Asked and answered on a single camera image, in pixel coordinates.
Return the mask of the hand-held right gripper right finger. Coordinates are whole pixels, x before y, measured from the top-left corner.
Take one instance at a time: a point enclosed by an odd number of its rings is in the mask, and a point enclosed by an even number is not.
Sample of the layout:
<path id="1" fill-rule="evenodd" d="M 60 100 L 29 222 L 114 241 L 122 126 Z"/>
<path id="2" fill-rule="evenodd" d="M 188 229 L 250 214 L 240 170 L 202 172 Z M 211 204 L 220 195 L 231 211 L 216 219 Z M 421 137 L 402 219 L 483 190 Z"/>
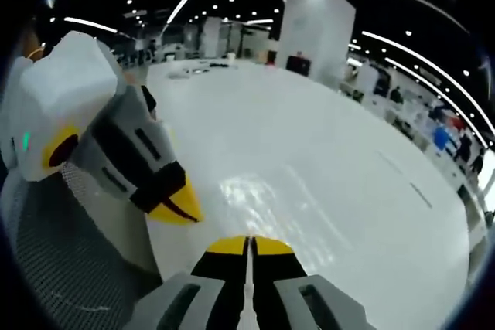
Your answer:
<path id="1" fill-rule="evenodd" d="M 364 306 L 319 274 L 307 274 L 293 249 L 255 236 L 253 305 L 260 329 L 372 329 Z"/>

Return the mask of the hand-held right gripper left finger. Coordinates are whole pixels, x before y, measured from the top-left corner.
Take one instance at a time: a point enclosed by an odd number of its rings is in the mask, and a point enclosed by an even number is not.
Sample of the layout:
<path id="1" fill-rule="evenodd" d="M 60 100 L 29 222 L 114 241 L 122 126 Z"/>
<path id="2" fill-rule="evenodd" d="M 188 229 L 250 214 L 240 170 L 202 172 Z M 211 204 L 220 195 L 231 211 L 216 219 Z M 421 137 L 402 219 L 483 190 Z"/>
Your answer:
<path id="1" fill-rule="evenodd" d="M 244 309 L 248 238 L 211 244 L 191 272 L 175 274 L 138 301 L 134 329 L 236 329 Z"/>

